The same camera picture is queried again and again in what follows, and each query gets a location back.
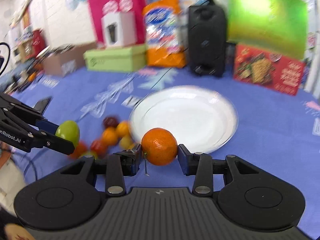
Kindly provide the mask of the red tomato fruit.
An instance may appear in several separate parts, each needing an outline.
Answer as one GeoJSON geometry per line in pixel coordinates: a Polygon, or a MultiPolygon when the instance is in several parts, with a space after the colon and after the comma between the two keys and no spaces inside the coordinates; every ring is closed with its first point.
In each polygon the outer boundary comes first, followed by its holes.
{"type": "Polygon", "coordinates": [[[96,139],[91,143],[90,150],[97,156],[103,157],[107,153],[108,146],[100,139],[96,139]]]}

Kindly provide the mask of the green pear-shaped fruit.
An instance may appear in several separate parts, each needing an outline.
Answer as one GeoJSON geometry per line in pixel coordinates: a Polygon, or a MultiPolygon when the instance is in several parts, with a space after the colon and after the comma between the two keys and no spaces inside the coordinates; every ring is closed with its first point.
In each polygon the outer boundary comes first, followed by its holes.
{"type": "Polygon", "coordinates": [[[97,160],[99,158],[98,154],[94,151],[84,152],[82,155],[80,155],[80,158],[82,158],[82,157],[86,157],[86,158],[93,157],[95,160],[97,160]]]}

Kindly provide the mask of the pink tote bag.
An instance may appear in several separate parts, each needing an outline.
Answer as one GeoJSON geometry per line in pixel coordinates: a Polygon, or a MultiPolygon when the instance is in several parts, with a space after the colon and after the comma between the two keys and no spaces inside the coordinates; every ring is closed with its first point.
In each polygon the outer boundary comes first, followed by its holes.
{"type": "Polygon", "coordinates": [[[142,11],[146,0],[88,0],[97,41],[103,42],[101,19],[109,12],[133,12],[136,22],[137,43],[145,42],[142,11]]]}

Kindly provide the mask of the dark purple plum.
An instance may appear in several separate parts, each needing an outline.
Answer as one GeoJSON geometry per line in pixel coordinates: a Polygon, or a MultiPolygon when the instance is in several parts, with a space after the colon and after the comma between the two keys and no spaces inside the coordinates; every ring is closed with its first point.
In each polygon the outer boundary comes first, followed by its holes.
{"type": "Polygon", "coordinates": [[[105,129],[109,127],[116,128],[119,125],[119,120],[116,116],[107,116],[103,119],[103,126],[105,129]]]}

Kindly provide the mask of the green gift box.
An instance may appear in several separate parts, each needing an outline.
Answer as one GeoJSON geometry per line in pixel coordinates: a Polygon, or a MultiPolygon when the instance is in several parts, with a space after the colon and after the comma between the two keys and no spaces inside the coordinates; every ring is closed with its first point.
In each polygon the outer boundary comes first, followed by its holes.
{"type": "Polygon", "coordinates": [[[227,39],[304,58],[308,6],[302,0],[228,0],[227,39]]]}

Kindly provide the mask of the blue patterned tablecloth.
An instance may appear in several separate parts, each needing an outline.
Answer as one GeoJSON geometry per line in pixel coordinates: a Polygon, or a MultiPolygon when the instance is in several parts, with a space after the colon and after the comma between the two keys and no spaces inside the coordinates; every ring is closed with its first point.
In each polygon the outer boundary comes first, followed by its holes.
{"type": "Polygon", "coordinates": [[[235,81],[230,70],[215,78],[195,76],[187,68],[144,68],[137,74],[82,68],[65,77],[44,75],[14,97],[34,106],[51,96],[45,117],[56,124],[76,121],[81,141],[90,145],[103,133],[103,120],[83,114],[82,108],[128,78],[131,85],[103,104],[103,116],[127,120],[132,106],[157,88],[193,85],[228,98],[238,113],[238,129],[212,156],[223,159],[228,154],[237,155],[299,188],[306,200],[299,227],[310,237],[319,237],[319,105],[303,90],[296,96],[278,93],[235,81]]]}

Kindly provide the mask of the small orange citrus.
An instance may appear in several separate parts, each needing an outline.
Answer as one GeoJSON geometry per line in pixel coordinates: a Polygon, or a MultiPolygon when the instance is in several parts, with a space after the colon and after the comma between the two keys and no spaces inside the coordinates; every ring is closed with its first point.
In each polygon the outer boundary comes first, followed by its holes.
{"type": "Polygon", "coordinates": [[[118,143],[118,135],[114,127],[108,127],[101,135],[101,140],[106,146],[115,146],[118,143]]]}

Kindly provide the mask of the white coffee cup box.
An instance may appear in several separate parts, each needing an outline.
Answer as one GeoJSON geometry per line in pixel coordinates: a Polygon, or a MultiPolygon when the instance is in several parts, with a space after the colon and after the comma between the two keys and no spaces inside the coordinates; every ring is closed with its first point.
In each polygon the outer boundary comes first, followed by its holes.
{"type": "Polygon", "coordinates": [[[110,12],[101,18],[104,43],[107,47],[136,44],[136,23],[133,12],[110,12]]]}

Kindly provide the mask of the small green apple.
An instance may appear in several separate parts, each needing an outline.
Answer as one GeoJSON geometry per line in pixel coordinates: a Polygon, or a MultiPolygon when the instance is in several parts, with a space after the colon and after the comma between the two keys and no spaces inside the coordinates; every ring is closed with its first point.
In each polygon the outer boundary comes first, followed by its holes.
{"type": "Polygon", "coordinates": [[[80,129],[75,121],[67,120],[57,128],[55,135],[72,142],[76,147],[80,140],[80,129]]]}

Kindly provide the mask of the orange paper cup package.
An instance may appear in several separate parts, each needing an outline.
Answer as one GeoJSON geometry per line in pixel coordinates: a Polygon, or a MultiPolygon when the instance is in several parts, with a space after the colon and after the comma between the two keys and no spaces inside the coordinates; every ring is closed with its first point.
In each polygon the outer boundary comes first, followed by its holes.
{"type": "Polygon", "coordinates": [[[181,38],[180,12],[179,0],[159,0],[143,9],[148,66],[183,68],[187,64],[181,38]]]}

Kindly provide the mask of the large orange tangerine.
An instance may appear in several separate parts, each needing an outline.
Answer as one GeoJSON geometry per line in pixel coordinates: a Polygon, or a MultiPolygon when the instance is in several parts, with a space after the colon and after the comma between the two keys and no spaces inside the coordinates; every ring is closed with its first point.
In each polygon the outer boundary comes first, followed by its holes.
{"type": "Polygon", "coordinates": [[[88,150],[87,145],[83,141],[79,141],[78,145],[76,146],[74,152],[70,154],[68,157],[71,159],[78,159],[88,150]]]}

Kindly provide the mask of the yellow orange citrus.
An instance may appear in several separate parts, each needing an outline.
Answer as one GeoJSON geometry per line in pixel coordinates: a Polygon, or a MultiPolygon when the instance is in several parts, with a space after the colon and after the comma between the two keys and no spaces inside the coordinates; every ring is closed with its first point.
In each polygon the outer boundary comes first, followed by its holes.
{"type": "Polygon", "coordinates": [[[116,127],[116,134],[118,138],[130,136],[130,126],[128,121],[122,121],[116,127]]]}

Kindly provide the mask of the orange mandarin with stem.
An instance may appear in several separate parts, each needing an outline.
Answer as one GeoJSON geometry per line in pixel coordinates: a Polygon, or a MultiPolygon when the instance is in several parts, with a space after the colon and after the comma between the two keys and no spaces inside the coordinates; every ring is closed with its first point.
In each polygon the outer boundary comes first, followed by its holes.
{"type": "Polygon", "coordinates": [[[141,146],[147,161],[152,165],[166,166],[177,157],[177,141],[163,128],[147,131],[141,140],[141,146]]]}

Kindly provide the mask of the black speaker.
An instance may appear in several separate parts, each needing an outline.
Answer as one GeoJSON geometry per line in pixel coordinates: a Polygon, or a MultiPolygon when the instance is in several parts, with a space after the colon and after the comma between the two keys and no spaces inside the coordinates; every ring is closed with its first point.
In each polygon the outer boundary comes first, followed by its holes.
{"type": "Polygon", "coordinates": [[[221,77],[225,71],[227,18],[214,0],[192,5],[188,11],[189,66],[197,75],[221,77]]]}

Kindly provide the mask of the tan longan fruit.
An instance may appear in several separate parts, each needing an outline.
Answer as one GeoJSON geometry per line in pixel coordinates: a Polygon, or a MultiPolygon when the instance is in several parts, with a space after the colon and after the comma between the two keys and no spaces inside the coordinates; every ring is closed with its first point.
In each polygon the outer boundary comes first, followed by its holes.
{"type": "Polygon", "coordinates": [[[125,135],[120,139],[119,146],[123,150],[129,150],[135,146],[135,143],[133,142],[130,135],[125,135]]]}

